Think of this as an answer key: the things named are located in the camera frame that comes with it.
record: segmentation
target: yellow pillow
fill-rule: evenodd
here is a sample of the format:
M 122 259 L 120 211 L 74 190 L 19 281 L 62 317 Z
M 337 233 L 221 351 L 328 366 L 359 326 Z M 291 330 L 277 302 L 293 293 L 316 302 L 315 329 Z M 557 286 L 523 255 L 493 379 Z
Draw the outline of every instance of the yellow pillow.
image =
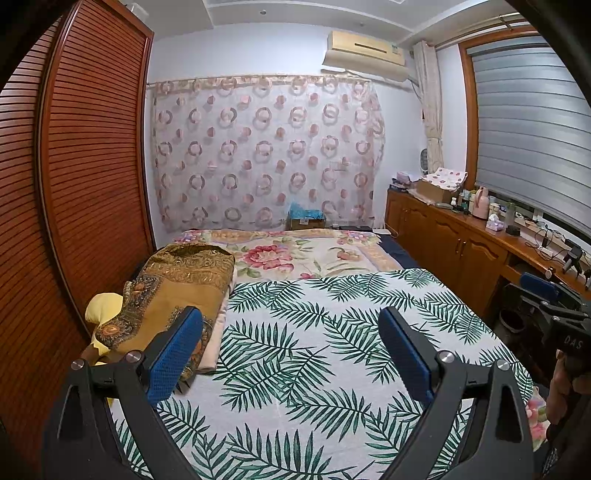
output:
M 91 343 L 99 351 L 100 356 L 106 355 L 110 350 L 96 339 L 96 331 L 101 325 L 114 318 L 121 311 L 122 305 L 123 297 L 118 293 L 99 293 L 92 297 L 86 307 L 86 321 L 98 323 L 92 333 Z

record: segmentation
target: floral blanket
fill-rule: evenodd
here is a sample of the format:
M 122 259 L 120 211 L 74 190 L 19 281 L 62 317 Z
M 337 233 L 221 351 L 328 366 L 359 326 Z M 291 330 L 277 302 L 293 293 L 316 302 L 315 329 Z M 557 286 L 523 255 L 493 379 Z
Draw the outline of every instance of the floral blanket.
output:
M 336 277 L 402 268 L 375 233 L 309 229 L 287 232 L 189 230 L 175 242 L 218 245 L 236 257 L 240 283 Z

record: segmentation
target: wooden wardrobe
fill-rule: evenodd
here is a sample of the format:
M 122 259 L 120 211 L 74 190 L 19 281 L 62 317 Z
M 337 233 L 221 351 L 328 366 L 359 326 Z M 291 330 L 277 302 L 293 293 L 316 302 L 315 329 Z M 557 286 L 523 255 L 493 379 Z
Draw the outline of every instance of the wooden wardrobe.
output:
M 116 0 L 80 0 L 0 92 L 0 435 L 34 469 L 89 343 L 86 305 L 121 293 L 154 250 L 142 150 L 152 36 Z

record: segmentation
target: window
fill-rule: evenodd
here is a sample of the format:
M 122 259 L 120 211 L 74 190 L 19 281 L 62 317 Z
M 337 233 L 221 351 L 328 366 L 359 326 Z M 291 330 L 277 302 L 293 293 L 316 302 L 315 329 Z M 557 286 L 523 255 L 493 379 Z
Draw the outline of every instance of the window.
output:
M 467 48 L 478 102 L 476 184 L 591 235 L 591 108 L 540 36 Z

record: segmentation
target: ceiling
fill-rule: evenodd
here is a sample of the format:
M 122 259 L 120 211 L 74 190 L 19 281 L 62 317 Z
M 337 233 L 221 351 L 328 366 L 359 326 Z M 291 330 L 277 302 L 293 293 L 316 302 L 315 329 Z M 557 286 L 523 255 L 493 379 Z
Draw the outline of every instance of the ceiling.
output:
M 155 39 L 216 25 L 290 22 L 383 38 L 403 47 L 439 43 L 473 24 L 515 10 L 505 0 L 134 0 Z

